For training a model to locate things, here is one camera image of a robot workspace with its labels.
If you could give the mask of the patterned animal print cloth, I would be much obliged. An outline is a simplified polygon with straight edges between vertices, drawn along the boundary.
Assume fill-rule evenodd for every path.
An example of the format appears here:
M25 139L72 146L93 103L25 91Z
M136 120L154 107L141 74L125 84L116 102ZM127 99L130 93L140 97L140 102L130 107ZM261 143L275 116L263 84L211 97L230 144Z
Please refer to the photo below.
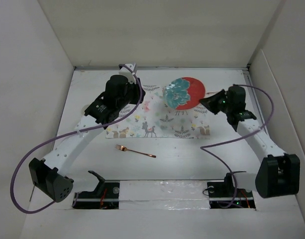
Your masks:
M162 88L144 85L143 103L123 121L109 126L105 137L110 138L186 138L209 139L210 127L207 110L198 105L187 111L168 107L163 100Z

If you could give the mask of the red and teal plate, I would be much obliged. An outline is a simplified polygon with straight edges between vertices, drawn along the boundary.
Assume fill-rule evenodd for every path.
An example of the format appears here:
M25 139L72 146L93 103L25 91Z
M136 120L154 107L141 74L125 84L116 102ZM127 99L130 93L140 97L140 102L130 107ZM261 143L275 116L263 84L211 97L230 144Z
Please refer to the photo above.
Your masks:
M200 104L200 100L205 97L206 89L204 84L196 78L181 77L166 85L162 92L168 107L185 111Z

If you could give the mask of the yellow translucent mug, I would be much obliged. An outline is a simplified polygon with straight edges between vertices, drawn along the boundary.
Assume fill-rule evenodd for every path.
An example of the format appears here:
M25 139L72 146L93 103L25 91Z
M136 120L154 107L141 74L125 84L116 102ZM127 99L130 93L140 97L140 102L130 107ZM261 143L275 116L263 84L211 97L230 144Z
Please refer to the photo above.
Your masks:
M83 108L82 108L82 115L84 115L85 114L85 110L87 109L89 107L89 105L85 105L85 106L83 106Z

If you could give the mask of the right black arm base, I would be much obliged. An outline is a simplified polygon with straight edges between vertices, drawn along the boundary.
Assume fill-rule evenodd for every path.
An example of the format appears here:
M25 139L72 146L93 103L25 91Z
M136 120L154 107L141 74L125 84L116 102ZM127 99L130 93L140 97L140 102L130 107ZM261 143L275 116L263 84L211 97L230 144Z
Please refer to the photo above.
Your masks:
M255 173L234 171L222 180L210 180L203 189L211 209L255 209Z

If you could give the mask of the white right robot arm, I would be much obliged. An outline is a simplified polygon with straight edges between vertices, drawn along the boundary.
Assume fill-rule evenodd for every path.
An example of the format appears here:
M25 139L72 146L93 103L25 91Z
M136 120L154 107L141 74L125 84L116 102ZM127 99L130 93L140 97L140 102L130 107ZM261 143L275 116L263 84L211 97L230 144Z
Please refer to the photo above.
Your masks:
M260 162L257 173L227 173L223 190L235 196L241 189L256 191L262 198L295 195L300 188L300 159L287 154L263 131L255 115L246 109L244 85L233 85L227 91L203 98L200 103L213 114L227 116L227 122L246 140Z

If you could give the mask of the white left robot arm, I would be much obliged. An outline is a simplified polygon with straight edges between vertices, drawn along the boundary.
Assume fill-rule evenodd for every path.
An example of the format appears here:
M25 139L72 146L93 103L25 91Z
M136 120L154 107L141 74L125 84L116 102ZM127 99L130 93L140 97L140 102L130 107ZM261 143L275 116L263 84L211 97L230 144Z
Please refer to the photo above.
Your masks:
M125 76L113 75L102 92L84 111L74 134L61 141L41 160L34 158L29 171L35 187L54 202L63 201L72 191L70 167L87 145L113 121L128 104L142 103L145 92L140 82L130 83Z

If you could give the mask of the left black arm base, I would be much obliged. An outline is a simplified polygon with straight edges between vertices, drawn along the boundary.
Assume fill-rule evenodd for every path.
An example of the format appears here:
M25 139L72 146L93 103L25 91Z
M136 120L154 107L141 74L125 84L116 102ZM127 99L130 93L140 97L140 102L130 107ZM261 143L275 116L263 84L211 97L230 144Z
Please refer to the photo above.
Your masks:
M72 208L81 210L116 210L119 209L120 181L106 181L94 171L90 174L98 179L93 191L81 191L74 194Z

